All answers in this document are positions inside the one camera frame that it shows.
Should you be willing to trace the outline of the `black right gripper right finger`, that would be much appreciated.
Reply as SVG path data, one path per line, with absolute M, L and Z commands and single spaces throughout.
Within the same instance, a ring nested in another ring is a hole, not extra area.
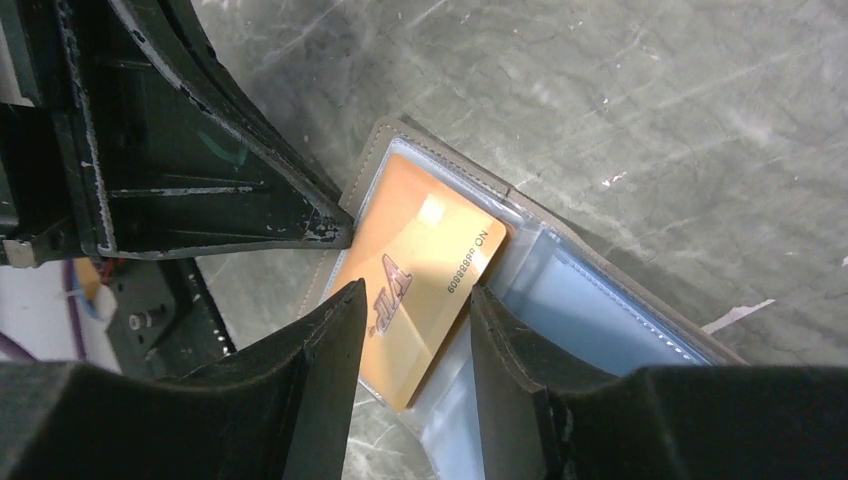
M 489 479 L 843 479 L 847 371 L 649 366 L 621 378 L 470 298 Z

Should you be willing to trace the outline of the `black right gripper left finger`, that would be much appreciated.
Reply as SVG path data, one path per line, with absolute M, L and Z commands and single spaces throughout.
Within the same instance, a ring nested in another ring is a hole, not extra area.
M 5 479 L 337 479 L 367 320 L 348 283 L 249 347 L 160 381 L 1 366 Z

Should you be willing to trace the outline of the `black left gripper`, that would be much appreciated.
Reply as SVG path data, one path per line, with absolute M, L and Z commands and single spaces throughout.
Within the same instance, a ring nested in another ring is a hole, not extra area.
M 190 2 L 2 2 L 2 265 L 342 249 L 339 195 Z

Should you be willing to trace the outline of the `grey leather card holder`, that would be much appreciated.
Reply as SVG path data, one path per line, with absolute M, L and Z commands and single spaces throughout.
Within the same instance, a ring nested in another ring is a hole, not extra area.
M 380 119 L 344 188 L 342 207 L 365 215 L 392 154 L 403 154 L 509 227 L 494 293 L 522 320 L 568 352 L 612 374 L 649 364 L 727 363 L 735 355 L 603 259 L 553 213 L 480 165 L 415 128 Z M 461 327 L 398 417 L 437 479 L 480 479 L 483 456 L 472 380 L 470 330 Z

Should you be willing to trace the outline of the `orange credit card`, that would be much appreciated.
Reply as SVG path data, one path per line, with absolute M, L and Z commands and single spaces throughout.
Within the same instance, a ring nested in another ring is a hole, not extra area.
M 410 293 L 443 288 L 473 213 L 473 204 L 433 174 L 400 154 L 391 155 L 332 289 L 363 278 L 369 300 L 384 290 L 393 306 Z

